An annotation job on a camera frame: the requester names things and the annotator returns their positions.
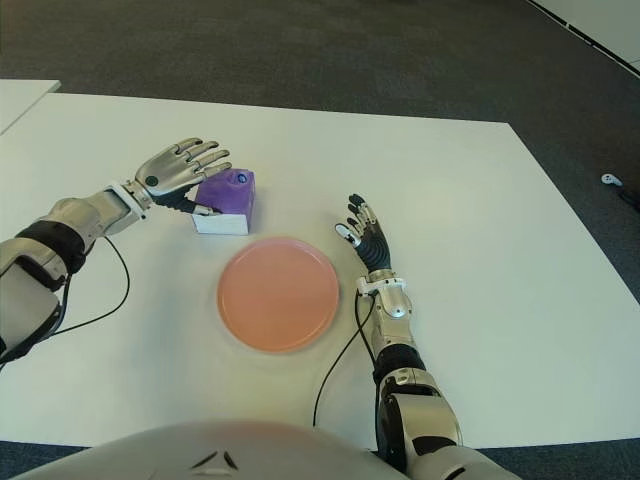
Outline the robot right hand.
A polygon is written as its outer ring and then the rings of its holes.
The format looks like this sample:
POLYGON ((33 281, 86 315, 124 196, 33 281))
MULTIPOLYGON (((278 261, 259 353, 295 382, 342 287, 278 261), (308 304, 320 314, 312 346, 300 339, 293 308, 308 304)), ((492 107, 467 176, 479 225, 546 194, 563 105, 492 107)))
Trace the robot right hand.
POLYGON ((369 273, 390 270, 390 249, 373 209, 358 194, 348 197, 347 208, 352 216, 334 226, 336 233, 354 249, 369 273))

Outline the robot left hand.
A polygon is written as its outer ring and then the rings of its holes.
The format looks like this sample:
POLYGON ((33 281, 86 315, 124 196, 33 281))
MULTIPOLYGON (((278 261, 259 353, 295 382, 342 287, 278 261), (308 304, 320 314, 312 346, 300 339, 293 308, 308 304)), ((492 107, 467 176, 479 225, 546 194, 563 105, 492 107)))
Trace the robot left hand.
POLYGON ((210 177, 230 169, 230 162, 222 162, 229 155, 216 141, 188 138, 147 160, 137 170, 135 182, 156 205, 199 216, 220 215, 218 208, 198 204, 188 198, 188 193, 210 177))

